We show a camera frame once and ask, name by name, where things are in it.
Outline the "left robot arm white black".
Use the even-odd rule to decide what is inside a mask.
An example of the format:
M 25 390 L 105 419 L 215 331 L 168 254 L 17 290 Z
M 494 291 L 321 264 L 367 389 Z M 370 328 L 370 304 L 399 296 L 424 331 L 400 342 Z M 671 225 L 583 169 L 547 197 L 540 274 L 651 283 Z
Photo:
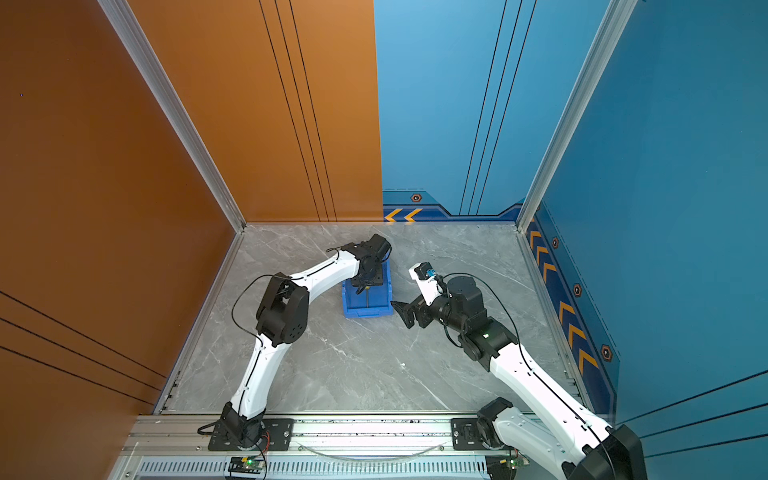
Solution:
M 269 283 L 255 314 L 256 326 L 248 331 L 254 348 L 238 388 L 215 423 L 216 438 L 245 451 L 266 446 L 268 393 L 289 347 L 306 331 L 311 303 L 347 280 L 358 292 L 381 285 L 391 250 L 388 240 L 374 234 L 359 243 L 331 247 L 332 257 L 304 271 L 265 276 Z

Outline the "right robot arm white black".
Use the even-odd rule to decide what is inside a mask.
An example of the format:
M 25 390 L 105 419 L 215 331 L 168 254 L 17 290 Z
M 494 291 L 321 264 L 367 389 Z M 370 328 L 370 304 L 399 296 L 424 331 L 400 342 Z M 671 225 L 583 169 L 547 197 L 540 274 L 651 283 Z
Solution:
M 423 262 L 410 277 L 420 294 L 393 302 L 408 328 L 433 322 L 455 331 L 452 343 L 502 381 L 528 406 L 531 422 L 498 398 L 477 414 L 482 441 L 492 449 L 516 449 L 556 479 L 645 479 L 642 443 L 627 426 L 612 426 L 577 401 L 528 353 L 516 328 L 488 314 L 482 280 L 469 274 L 441 276 Z

